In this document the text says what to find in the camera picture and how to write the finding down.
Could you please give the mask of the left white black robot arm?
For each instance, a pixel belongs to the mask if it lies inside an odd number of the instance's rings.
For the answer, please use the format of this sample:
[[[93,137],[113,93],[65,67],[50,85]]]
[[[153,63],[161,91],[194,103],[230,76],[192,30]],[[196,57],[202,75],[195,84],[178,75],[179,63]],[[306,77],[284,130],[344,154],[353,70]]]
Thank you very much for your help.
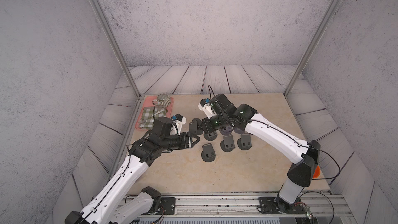
[[[124,206],[118,205],[155,159],[174,150],[190,149],[200,141],[203,133],[200,130],[201,120],[193,119],[189,131],[182,132],[185,122],[181,115],[155,119],[152,129],[128,146],[128,155],[114,177],[81,211],[72,211],[65,223],[129,224],[143,214],[155,214],[160,207],[161,193],[151,187],[144,188]]]

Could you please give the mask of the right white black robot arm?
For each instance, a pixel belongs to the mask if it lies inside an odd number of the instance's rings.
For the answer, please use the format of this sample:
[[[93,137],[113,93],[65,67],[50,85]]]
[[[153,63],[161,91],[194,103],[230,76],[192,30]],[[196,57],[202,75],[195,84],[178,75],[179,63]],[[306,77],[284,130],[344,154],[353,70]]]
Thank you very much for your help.
[[[300,193],[310,186],[314,178],[319,162],[318,142],[307,142],[297,138],[271,123],[247,104],[235,107],[224,94],[202,99],[198,108],[206,115],[200,129],[207,140],[223,128],[237,128],[260,138],[285,155],[292,165],[275,202],[280,206],[296,203]]]

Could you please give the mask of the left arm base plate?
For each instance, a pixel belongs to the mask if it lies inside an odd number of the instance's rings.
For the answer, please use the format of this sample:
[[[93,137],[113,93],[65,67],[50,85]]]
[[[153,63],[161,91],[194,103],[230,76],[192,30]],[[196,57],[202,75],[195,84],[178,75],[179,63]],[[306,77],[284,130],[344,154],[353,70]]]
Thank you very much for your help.
[[[160,216],[166,215],[171,216],[175,214],[176,198],[173,197],[162,197],[158,204],[158,209],[154,212],[148,212],[143,214],[144,216]]]

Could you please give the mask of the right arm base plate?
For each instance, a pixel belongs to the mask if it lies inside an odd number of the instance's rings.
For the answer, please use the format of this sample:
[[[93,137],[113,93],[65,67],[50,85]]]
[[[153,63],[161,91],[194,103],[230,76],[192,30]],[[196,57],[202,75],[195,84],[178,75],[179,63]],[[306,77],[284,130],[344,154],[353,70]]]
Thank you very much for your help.
[[[305,214],[306,210],[300,198],[289,204],[279,197],[260,197],[258,211],[261,214]]]

